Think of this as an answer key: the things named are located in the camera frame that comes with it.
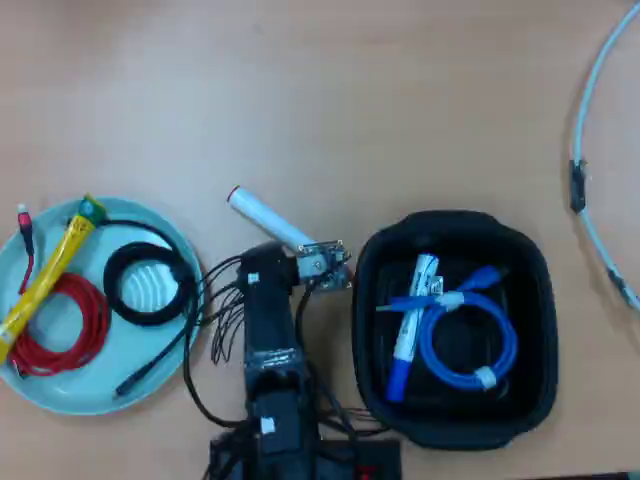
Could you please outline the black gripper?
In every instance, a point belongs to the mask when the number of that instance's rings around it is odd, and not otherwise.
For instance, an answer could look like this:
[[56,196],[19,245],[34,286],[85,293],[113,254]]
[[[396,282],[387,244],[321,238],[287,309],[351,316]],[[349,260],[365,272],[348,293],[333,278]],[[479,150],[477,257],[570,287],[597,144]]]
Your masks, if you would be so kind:
[[278,242],[266,242],[240,255],[239,288],[247,295],[252,286],[265,288],[269,296],[289,299],[300,284],[297,259],[288,256]]

